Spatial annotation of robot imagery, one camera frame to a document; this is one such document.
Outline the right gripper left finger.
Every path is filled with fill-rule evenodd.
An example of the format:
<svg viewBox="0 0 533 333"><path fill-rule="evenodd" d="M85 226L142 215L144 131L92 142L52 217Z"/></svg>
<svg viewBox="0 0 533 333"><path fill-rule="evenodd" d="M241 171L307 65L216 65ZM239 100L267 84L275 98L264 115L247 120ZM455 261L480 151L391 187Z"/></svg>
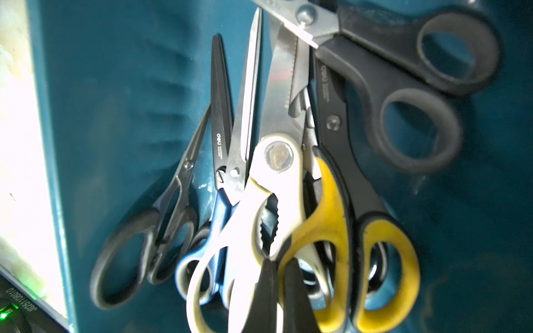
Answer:
<svg viewBox="0 0 533 333"><path fill-rule="evenodd" d="M263 262L251 308L242 333L275 333L277 326L278 278L276 263Z"/></svg>

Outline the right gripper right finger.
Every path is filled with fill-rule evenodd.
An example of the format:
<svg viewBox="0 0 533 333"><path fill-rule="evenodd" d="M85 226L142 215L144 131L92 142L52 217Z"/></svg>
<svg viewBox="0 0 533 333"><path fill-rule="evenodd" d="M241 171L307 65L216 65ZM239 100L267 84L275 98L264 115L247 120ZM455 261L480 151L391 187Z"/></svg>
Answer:
<svg viewBox="0 0 533 333"><path fill-rule="evenodd" d="M283 332L319 333L321 330L315 319L307 289L303 281L298 260L291 259L285 268Z"/></svg>

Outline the yellow black scissors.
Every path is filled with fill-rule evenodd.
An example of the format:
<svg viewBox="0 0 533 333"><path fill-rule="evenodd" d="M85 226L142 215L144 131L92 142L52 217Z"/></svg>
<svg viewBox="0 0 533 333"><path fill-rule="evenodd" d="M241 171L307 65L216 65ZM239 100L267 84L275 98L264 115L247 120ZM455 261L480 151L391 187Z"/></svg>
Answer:
<svg viewBox="0 0 533 333"><path fill-rule="evenodd" d="M342 332L348 323L361 332L388 332L411 312L420 290L419 260L409 237L387 212L362 173L351 148L344 80L324 62L314 61L318 144L313 148L322 174L321 199L308 220L283 244L278 269L308 245L327 241L334 247L333 296L314 310L321 332ZM365 307L371 251L392 245L401 259L396 294L379 309Z"/></svg>

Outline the teal plastic storage box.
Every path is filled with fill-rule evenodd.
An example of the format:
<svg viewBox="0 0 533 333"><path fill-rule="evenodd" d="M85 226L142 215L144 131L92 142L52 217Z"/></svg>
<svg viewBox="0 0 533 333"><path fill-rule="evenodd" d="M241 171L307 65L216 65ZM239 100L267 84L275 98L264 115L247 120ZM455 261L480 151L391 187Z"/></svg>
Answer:
<svg viewBox="0 0 533 333"><path fill-rule="evenodd" d="M408 176L369 146L348 89L354 154L412 239L421 290L398 332L532 331L532 3L370 1L408 17L483 14L503 40L497 79L455 101L462 154ZM108 236L171 180L210 100L220 34L239 95L250 1L29 1L47 175L69 322L75 332L187 332L173 280L111 311L90 276Z"/></svg>

